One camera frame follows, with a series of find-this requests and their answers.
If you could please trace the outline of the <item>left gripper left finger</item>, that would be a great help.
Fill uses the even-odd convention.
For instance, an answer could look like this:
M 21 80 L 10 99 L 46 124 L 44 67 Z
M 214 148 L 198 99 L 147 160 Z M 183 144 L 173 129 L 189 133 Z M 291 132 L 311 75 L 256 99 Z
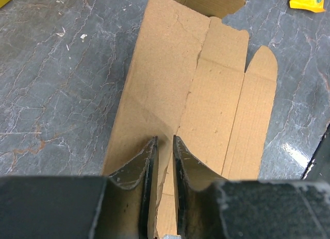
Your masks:
M 144 183 L 145 176 L 153 176 L 154 165 L 158 168 L 157 136 L 152 137 L 137 155 L 108 177 L 119 188 L 133 190 L 140 183 Z

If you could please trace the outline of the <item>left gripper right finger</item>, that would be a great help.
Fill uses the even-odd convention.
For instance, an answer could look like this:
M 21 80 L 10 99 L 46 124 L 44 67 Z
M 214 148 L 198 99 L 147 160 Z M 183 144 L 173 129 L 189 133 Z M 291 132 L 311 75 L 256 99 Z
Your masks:
M 178 192 L 185 190 L 200 192 L 214 182 L 227 180 L 194 156 L 177 135 L 173 137 L 173 161 Z

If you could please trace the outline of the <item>brown cardboard box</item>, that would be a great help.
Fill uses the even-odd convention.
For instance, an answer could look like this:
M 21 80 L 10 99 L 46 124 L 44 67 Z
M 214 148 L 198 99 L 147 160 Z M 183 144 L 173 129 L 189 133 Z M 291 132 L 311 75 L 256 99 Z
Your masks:
M 217 174 L 258 177 L 277 80 L 261 46 L 246 61 L 249 33 L 174 0 L 148 0 L 103 173 L 159 138 L 156 235 L 176 233 L 173 136 Z

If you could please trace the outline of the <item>yellow candy bag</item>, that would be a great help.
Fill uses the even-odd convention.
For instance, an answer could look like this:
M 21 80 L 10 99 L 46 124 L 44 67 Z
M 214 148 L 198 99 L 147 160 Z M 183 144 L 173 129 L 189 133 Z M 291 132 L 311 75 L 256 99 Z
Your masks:
M 291 9 L 308 10 L 314 13 L 325 12 L 324 0 L 289 0 Z

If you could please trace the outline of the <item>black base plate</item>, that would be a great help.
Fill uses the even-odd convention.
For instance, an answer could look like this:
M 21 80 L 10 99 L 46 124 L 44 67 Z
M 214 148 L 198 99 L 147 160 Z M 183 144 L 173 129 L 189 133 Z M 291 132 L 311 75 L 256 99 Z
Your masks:
M 302 180 L 326 181 L 329 183 L 330 136 L 329 126 L 323 135 L 311 161 L 308 163 Z

